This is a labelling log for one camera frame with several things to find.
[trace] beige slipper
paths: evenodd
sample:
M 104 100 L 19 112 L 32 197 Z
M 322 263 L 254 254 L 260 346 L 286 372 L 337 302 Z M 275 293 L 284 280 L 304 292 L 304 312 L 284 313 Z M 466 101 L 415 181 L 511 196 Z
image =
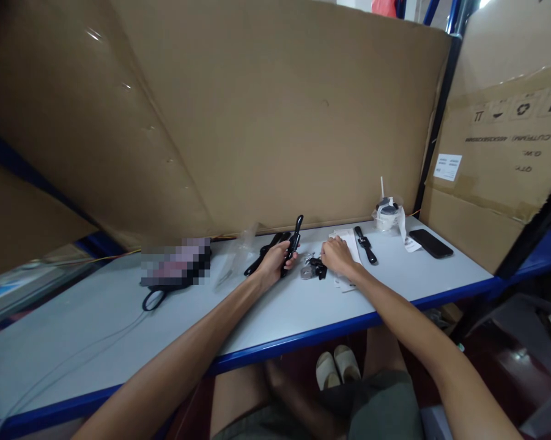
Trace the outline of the beige slipper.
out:
M 320 391 L 339 386 L 341 380 L 335 368 L 335 360 L 329 352 L 322 353 L 316 362 L 316 380 Z
M 341 374 L 342 383 L 361 380 L 361 373 L 359 372 L 355 354 L 346 345 L 339 345 L 335 348 L 335 364 Z

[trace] cardboard box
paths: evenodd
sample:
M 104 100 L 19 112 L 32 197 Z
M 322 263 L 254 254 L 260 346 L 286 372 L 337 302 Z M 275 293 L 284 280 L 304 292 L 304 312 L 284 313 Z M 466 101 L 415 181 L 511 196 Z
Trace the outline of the cardboard box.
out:
M 0 166 L 0 274 L 96 231 Z
M 471 16 L 421 220 L 494 273 L 551 193 L 551 3 Z
M 302 0 L 0 4 L 0 135 L 126 246 L 370 219 L 381 175 L 411 212 L 450 44 Z M 551 192 L 547 106 L 551 3 L 493 0 L 421 214 L 492 273 Z
M 450 37 L 302 1 L 0 10 L 0 134 L 125 245 L 413 207 Z

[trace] charging cable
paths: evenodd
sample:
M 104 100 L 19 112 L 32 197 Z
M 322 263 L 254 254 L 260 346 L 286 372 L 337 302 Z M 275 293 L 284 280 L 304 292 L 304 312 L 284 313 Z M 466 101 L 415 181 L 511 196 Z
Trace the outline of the charging cable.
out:
M 45 376 L 43 376 L 42 378 L 40 378 L 37 382 L 35 382 L 31 388 L 29 388 L 24 394 L 23 396 L 18 399 L 18 401 L 6 412 L 6 415 L 0 419 L 0 431 L 2 430 L 2 427 L 4 426 L 4 424 L 6 423 L 6 421 L 12 416 L 15 414 L 15 412 L 19 411 L 20 409 L 23 409 L 26 405 L 30 404 L 30 402 L 32 402 L 33 400 L 35 400 L 38 396 L 40 396 L 41 394 L 43 394 L 46 390 L 48 390 L 51 386 L 55 385 L 57 382 L 59 382 L 61 379 L 63 379 L 64 377 L 66 377 L 68 374 L 74 372 L 75 370 L 78 370 L 79 368 L 81 368 L 82 366 L 86 365 L 88 362 L 90 362 L 93 358 L 99 356 L 100 354 L 102 354 L 104 351 L 106 351 L 108 348 L 112 347 L 115 343 L 117 343 L 120 339 L 124 338 L 127 334 L 129 334 L 130 332 L 132 332 L 132 330 L 134 330 L 143 320 L 144 320 L 144 315 L 146 313 L 145 312 L 141 312 L 141 314 L 134 320 L 132 321 L 129 325 L 127 325 L 126 327 L 123 327 L 122 329 L 112 333 L 112 334 L 109 334 L 108 336 L 104 336 L 103 338 L 101 339 L 98 339 L 97 341 L 95 342 L 92 342 L 91 344 L 87 345 L 86 347 L 82 348 L 81 350 L 77 351 L 76 353 L 72 354 L 71 356 L 67 357 L 66 359 L 64 359 L 63 361 L 61 361 L 57 366 L 55 366 L 55 368 L 53 368 L 51 371 L 49 371 Z M 49 378 L 49 376 L 51 376 L 55 371 L 59 370 L 59 368 L 61 368 L 63 365 L 65 365 L 66 363 L 68 363 L 69 361 L 71 361 L 73 358 L 75 358 L 77 355 L 83 353 L 84 351 L 86 351 L 87 349 L 91 348 L 92 346 L 100 343 L 100 342 L 103 342 L 105 341 L 106 339 L 109 339 L 113 336 L 116 336 L 118 335 L 119 333 L 122 333 L 124 332 L 125 330 L 128 330 L 125 334 L 121 335 L 119 338 L 115 339 L 112 343 L 110 343 L 109 345 L 105 346 L 102 350 L 98 351 L 97 353 L 95 353 L 93 356 L 89 357 L 88 359 L 86 359 L 84 362 L 78 364 L 75 368 L 69 370 L 68 372 L 66 372 L 65 374 L 63 374 L 61 377 L 55 379 L 54 381 L 48 383 L 45 387 L 43 387 L 42 389 L 40 389 L 34 396 L 32 396 L 27 402 L 25 402 L 22 406 L 21 403 L 24 401 L 24 399 L 32 393 L 32 391 L 38 387 L 39 385 L 41 385 L 47 378 Z

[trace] hand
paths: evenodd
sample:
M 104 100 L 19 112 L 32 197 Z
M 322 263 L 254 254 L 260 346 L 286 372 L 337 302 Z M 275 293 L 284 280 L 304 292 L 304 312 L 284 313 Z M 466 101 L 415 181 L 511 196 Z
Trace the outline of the hand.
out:
M 265 280 L 265 287 L 270 288 L 281 278 L 281 268 L 283 266 L 283 260 L 287 255 L 287 248 L 289 247 L 289 240 L 282 241 L 276 244 L 269 252 L 266 253 L 261 265 L 255 273 L 260 274 Z M 298 253 L 294 252 L 294 256 L 286 261 L 286 269 L 290 270 L 294 267 L 294 263 L 298 258 Z
M 322 263 L 324 265 L 345 277 L 349 277 L 351 268 L 355 262 L 350 254 L 349 245 L 339 236 L 329 238 L 328 241 L 322 243 Z

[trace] smartphone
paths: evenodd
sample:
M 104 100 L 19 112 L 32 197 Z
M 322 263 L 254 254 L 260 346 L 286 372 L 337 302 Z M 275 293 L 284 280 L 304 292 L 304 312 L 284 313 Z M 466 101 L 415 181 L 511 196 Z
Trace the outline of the smartphone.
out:
M 453 250 L 450 247 L 442 243 L 442 241 L 425 229 L 410 231 L 410 237 L 421 244 L 426 252 L 434 258 L 440 259 L 450 257 L 453 254 Z

